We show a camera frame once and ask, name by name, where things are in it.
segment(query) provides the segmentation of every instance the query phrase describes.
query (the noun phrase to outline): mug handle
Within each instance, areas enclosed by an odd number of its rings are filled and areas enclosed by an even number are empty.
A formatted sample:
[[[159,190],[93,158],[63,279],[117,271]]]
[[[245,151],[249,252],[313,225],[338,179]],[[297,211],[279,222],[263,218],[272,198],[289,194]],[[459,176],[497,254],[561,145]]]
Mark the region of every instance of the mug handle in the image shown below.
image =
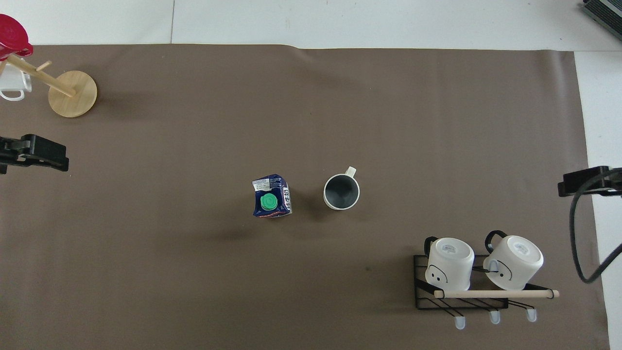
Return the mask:
[[[8,96],[5,96],[5,94],[3,94],[2,91],[0,91],[0,96],[2,96],[7,101],[21,101],[24,99],[24,91],[19,90],[19,97],[8,97]]]
[[[430,246],[432,245],[432,242],[434,242],[435,240],[437,240],[438,238],[434,237],[434,236],[430,236],[428,238],[425,239],[424,242],[424,254],[426,257],[430,257]]]
[[[500,231],[500,230],[491,231],[486,236],[486,239],[484,240],[484,246],[486,247],[486,250],[488,251],[488,253],[492,253],[493,252],[492,240],[493,240],[494,235],[499,235],[499,237],[501,237],[501,238],[508,236],[508,235],[506,235],[505,232]]]
[[[21,51],[16,52],[16,54],[19,56],[26,57],[26,56],[32,55],[32,51],[33,51],[32,45],[26,44],[26,47],[24,47]]]
[[[348,170],[346,170],[346,175],[349,177],[354,177],[354,174],[356,173],[356,169],[353,167],[348,167]]]

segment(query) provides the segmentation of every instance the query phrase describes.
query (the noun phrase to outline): white cup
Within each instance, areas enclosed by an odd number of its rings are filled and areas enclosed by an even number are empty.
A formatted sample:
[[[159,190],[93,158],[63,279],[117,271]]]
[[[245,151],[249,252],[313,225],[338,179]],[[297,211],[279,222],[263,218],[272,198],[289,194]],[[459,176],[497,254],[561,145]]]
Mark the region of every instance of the white cup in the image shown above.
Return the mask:
[[[493,249],[493,237],[502,237]],[[486,276],[505,290],[523,290],[525,284],[540,270],[544,256],[530,240],[519,236],[508,236],[495,230],[486,236],[485,245],[490,255],[484,259]]]
[[[2,73],[0,73],[0,96],[8,101],[21,101],[24,99],[24,92],[26,91],[32,91],[30,75],[10,64],[6,64]],[[9,97],[4,94],[5,92],[19,92],[19,96]]]
[[[331,176],[324,184],[324,203],[334,210],[352,208],[361,192],[358,182],[354,179],[356,169],[349,167],[344,174]]]
[[[424,243],[428,266],[425,280],[442,290],[467,290],[471,287],[473,249],[455,238],[428,237]]]

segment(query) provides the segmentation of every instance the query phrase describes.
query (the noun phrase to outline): black clamp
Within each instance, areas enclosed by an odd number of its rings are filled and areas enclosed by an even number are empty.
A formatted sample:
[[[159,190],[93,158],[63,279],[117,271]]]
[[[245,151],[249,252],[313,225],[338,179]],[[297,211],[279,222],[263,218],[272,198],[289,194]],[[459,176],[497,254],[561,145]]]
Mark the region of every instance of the black clamp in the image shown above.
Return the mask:
[[[19,140],[0,136],[0,174],[6,174],[8,165],[46,166],[68,171],[66,151],[62,144],[33,134],[24,135]]]
[[[573,196],[582,184],[598,176],[599,180],[588,187],[583,194],[599,194],[605,197],[622,196],[622,175],[619,172],[606,175],[607,172],[610,172],[608,166],[595,166],[564,174],[564,181],[557,184],[557,192],[560,197]]]

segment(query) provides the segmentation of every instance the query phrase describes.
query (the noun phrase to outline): black device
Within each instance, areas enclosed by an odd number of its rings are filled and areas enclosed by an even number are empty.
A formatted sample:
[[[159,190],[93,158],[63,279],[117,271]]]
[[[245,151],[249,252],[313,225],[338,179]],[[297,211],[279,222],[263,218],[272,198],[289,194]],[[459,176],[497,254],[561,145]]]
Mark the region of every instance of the black device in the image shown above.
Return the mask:
[[[564,180],[557,184],[560,197],[573,196],[570,204],[570,247],[572,259],[575,263],[577,275],[585,283],[594,282],[613,260],[622,253],[622,244],[617,246],[598,266],[591,276],[586,277],[581,270],[577,255],[577,241],[575,239],[575,211],[577,202],[584,194],[599,194],[601,196],[622,196],[622,168],[610,169],[608,166],[595,166],[572,173],[564,174]]]
[[[8,165],[46,166],[60,171],[69,170],[67,148],[41,136],[28,134],[20,139],[0,136],[0,174],[6,174]]]
[[[622,0],[583,0],[583,11],[622,40]]]

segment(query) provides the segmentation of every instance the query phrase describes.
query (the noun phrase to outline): mug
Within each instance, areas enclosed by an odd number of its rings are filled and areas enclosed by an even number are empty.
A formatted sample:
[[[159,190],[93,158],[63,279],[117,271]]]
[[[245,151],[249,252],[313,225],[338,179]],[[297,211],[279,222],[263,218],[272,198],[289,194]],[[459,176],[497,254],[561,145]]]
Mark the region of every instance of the mug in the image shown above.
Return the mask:
[[[9,97],[4,92],[17,92],[18,97]],[[10,64],[6,64],[4,70],[0,72],[0,96],[8,101],[21,101],[24,99],[25,91],[32,91],[30,75],[22,72]]]
[[[471,287],[471,269],[475,253],[471,246],[455,238],[430,236],[424,242],[428,266],[425,280],[443,290],[467,290]]]
[[[500,236],[501,242],[493,248],[492,239]],[[505,290],[523,290],[525,284],[540,270],[544,256],[535,244],[520,236],[508,236],[495,230],[486,236],[486,250],[490,253],[484,259],[486,276]]]
[[[0,61],[11,54],[32,55],[32,45],[28,44],[28,34],[13,17],[0,14]]]
[[[356,169],[349,167],[344,174],[333,175],[324,185],[324,203],[333,210],[352,208],[360,195],[360,187],[354,179]]]

